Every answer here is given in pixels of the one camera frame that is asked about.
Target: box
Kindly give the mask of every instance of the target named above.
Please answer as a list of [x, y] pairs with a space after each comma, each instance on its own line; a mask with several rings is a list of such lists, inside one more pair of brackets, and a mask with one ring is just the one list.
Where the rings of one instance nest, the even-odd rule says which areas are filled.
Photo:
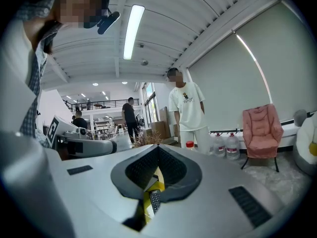
[[175, 134], [175, 137], [178, 137], [178, 127], [177, 127], [177, 124], [174, 124], [174, 134]]
[[167, 107], [164, 107], [161, 110], [159, 110], [159, 118], [160, 118], [160, 121], [164, 122], [166, 138], [170, 138], [171, 135], [170, 135], [170, 130], [169, 130], [169, 121], [168, 121], [168, 110], [167, 110]]
[[161, 139], [166, 139], [165, 122], [156, 121], [151, 123], [151, 129], [160, 135]]
[[143, 129], [143, 134], [145, 137], [152, 136], [152, 129]]

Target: yellow object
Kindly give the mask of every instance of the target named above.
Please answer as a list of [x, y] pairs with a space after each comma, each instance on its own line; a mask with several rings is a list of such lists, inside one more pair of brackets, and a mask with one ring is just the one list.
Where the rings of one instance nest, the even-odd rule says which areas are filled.
[[317, 156], [317, 144], [315, 144], [315, 143], [312, 142], [312, 143], [309, 145], [309, 151], [310, 151], [310, 153], [313, 154], [314, 156]]
[[151, 221], [150, 215], [147, 211], [147, 208], [151, 205], [149, 192], [156, 189], [159, 189], [161, 192], [165, 190], [163, 175], [159, 168], [155, 171], [154, 174], [158, 176], [158, 180], [147, 191], [144, 192], [143, 209], [146, 223], [149, 223]]

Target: pink armchair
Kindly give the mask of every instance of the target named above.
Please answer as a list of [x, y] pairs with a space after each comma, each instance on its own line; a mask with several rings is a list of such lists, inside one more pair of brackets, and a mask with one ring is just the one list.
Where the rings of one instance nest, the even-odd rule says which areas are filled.
[[281, 142], [283, 128], [273, 104], [243, 111], [243, 138], [248, 158], [274, 158], [276, 171], [277, 148]]

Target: window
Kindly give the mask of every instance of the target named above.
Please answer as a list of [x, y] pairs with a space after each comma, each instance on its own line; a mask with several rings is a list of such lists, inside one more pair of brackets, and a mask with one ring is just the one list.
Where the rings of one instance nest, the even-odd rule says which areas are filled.
[[145, 103], [145, 111], [147, 116], [148, 125], [150, 123], [158, 121], [158, 112], [157, 112], [157, 99], [154, 90], [154, 84], [148, 83], [143, 87], [143, 96]]

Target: white device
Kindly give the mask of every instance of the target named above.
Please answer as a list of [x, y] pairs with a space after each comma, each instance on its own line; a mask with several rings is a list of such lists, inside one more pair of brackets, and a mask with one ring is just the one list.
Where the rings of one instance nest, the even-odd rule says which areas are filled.
[[54, 116], [50, 128], [48, 130], [48, 134], [46, 136], [50, 147], [53, 146], [56, 135], [63, 135], [67, 132], [77, 132], [78, 127], [73, 125], [70, 122], [65, 121], [64, 119]]
[[85, 128], [77, 127], [60, 117], [54, 116], [47, 134], [47, 140], [51, 147], [53, 147], [57, 135], [63, 137], [63, 142], [67, 144], [68, 154], [78, 158], [106, 155], [117, 151], [116, 142], [89, 140]]

